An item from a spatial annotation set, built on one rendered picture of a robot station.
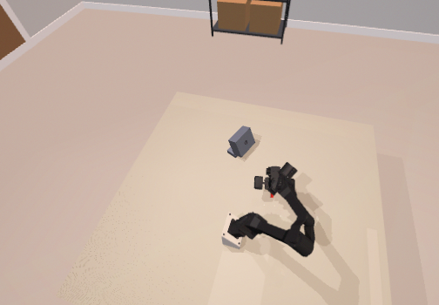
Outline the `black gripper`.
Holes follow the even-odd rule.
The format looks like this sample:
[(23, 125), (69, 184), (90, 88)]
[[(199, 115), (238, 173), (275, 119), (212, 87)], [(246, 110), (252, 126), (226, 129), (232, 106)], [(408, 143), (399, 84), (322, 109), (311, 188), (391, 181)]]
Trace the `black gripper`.
[[(273, 178), (271, 178), (272, 180)], [(263, 185), (265, 185), (265, 189), (268, 190), (270, 187), (270, 181), (269, 177), (266, 177), (264, 179), (265, 182), (263, 182), (263, 176), (255, 176), (254, 177), (254, 189), (258, 189), (258, 190), (262, 190)], [(295, 189), (295, 179), (291, 179), (290, 181), (292, 181), (294, 183), (294, 189)]]

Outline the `grey square panel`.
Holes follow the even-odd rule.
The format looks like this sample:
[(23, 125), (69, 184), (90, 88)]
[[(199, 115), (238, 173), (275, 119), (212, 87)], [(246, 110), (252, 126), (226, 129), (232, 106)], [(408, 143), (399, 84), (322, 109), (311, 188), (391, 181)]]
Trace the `grey square panel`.
[(234, 158), (243, 157), (254, 145), (255, 140), (250, 127), (242, 126), (229, 140), (230, 148), (227, 150)]

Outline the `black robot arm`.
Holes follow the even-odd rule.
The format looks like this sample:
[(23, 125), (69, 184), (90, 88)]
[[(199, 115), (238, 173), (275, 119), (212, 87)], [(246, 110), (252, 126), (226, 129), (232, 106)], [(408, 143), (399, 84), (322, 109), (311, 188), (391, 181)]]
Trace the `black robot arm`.
[[(310, 255), (314, 251), (314, 217), (301, 204), (294, 183), (290, 181), (297, 172), (298, 170), (288, 162), (282, 168), (280, 166), (267, 168), (269, 180), (273, 178), (267, 191), (273, 196), (277, 193), (282, 196), (297, 216), (288, 230), (270, 224), (259, 214), (252, 212), (238, 220), (232, 219), (227, 232), (229, 231), (228, 233), (236, 239), (245, 236), (253, 239), (257, 234), (267, 234), (287, 244), (301, 256)], [(302, 224), (305, 234), (300, 231)]]

